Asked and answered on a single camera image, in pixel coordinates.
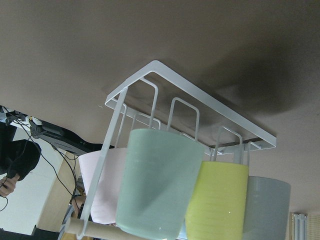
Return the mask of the aluminium frame post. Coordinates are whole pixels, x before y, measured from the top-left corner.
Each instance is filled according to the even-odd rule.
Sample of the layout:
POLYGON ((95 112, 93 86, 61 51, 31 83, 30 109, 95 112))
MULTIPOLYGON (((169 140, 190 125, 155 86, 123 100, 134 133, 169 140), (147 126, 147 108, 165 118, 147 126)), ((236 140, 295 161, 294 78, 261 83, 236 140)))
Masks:
POLYGON ((299 212, 291 213, 290 240, 307 240, 308 215, 299 212))

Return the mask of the yellow plastic cup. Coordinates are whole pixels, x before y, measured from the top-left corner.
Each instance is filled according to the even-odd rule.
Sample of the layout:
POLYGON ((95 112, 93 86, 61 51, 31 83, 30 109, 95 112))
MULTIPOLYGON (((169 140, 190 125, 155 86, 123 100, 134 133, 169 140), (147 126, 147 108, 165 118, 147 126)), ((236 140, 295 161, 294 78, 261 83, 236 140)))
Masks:
POLYGON ((240 240, 249 168, 243 164, 203 161, 185 215, 189 240, 240 240))

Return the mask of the pink plastic cup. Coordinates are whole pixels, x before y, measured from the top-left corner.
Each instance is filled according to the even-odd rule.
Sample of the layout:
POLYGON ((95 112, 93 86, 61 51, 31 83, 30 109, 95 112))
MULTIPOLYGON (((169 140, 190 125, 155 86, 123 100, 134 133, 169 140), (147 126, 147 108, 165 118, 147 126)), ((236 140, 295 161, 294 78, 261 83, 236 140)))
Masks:
MULTIPOLYGON (((98 150, 78 157, 86 193, 89 192, 100 153, 98 150)), ((126 162, 126 154, 127 148, 111 148, 108 151, 108 162, 102 169, 90 210, 91 218, 95 223, 106 225, 116 222, 117 203, 126 162)))

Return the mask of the grey plastic cup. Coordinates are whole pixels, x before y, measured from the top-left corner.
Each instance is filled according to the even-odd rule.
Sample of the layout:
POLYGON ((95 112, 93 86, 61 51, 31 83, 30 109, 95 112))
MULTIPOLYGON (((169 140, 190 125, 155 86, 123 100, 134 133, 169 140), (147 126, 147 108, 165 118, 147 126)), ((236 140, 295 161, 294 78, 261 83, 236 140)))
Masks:
POLYGON ((249 176, 242 238, 284 240, 290 195, 291 185, 287 182, 249 176))

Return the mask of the green plastic cup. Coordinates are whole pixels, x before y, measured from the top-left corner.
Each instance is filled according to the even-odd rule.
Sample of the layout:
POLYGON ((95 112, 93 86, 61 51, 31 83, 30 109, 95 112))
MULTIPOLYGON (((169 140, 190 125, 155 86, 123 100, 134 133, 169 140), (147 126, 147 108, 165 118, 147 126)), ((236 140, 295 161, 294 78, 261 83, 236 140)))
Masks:
POLYGON ((121 230, 149 240, 178 237, 204 156, 197 141, 172 132, 130 132, 116 211, 121 230))

